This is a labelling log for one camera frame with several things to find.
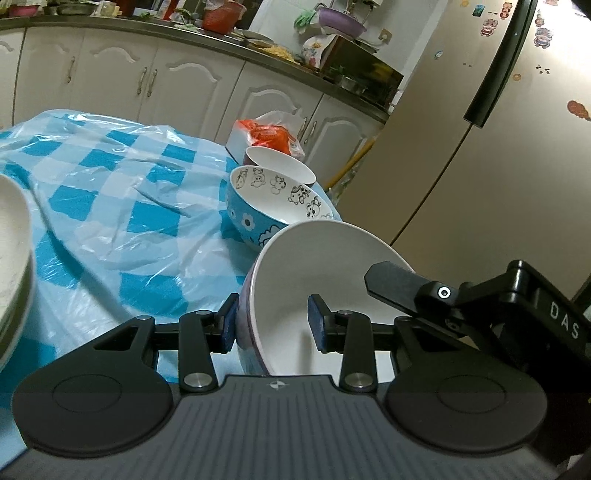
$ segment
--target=round black pad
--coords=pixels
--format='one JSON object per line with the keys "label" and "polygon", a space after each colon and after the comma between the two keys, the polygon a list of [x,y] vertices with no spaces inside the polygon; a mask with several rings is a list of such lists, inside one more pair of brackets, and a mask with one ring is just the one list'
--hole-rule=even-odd
{"label": "round black pad", "polygon": [[430,353],[397,375],[385,405],[423,442],[483,454],[530,439],[547,408],[528,375],[477,351]]}
{"label": "round black pad", "polygon": [[23,380],[12,412],[27,446],[66,457],[102,456],[156,432],[173,398],[166,380],[142,362],[141,346],[83,345]]}

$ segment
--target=blue bowl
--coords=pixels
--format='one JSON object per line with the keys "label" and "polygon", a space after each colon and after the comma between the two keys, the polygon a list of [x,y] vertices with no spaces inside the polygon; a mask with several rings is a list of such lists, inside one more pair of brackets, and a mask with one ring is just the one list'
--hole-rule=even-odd
{"label": "blue bowl", "polygon": [[306,185],[256,166],[230,172],[226,207],[242,239],[255,249],[287,225],[333,217],[330,205]]}

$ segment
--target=cabinet handle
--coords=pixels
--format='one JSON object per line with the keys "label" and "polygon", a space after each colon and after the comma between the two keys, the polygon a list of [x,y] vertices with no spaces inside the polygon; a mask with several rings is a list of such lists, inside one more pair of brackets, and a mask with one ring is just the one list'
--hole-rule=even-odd
{"label": "cabinet handle", "polygon": [[70,83],[72,81],[72,68],[74,68],[74,62],[76,61],[76,57],[72,57],[70,62],[70,68],[68,69],[68,75],[66,77],[66,83]]}
{"label": "cabinet handle", "polygon": [[150,81],[150,86],[148,87],[148,96],[152,96],[152,88],[154,88],[154,82],[156,81],[156,75],[158,74],[158,70],[154,70],[152,74],[152,81]]}
{"label": "cabinet handle", "polygon": [[306,123],[308,123],[308,117],[304,117],[304,123],[302,124],[300,131],[297,133],[297,138],[301,139],[301,136],[304,134],[304,131],[306,131]]}
{"label": "cabinet handle", "polygon": [[142,70],[142,75],[139,78],[138,91],[136,92],[138,95],[142,94],[142,84],[144,83],[144,78],[146,77],[146,73],[148,73],[148,67],[144,67],[144,69]]}
{"label": "cabinet handle", "polygon": [[317,123],[318,122],[316,120],[314,120],[314,123],[312,124],[312,130],[310,130],[310,134],[304,140],[304,145],[306,145],[308,143],[308,140],[314,136],[314,131],[316,130]]}

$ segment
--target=red basket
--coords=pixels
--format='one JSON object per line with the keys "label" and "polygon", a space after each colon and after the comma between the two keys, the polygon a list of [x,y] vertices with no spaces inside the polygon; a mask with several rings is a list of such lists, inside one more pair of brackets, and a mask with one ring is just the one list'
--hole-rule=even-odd
{"label": "red basket", "polygon": [[227,0],[215,10],[205,10],[203,29],[227,35],[232,31],[244,10],[246,8],[233,0]]}

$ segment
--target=electrical outlet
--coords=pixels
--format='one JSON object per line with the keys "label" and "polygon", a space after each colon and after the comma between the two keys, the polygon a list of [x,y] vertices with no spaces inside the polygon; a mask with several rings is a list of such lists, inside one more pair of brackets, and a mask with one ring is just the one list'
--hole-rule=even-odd
{"label": "electrical outlet", "polygon": [[385,28],[379,33],[378,40],[381,40],[382,43],[388,44],[390,40],[392,40],[392,32],[390,30],[386,30]]}

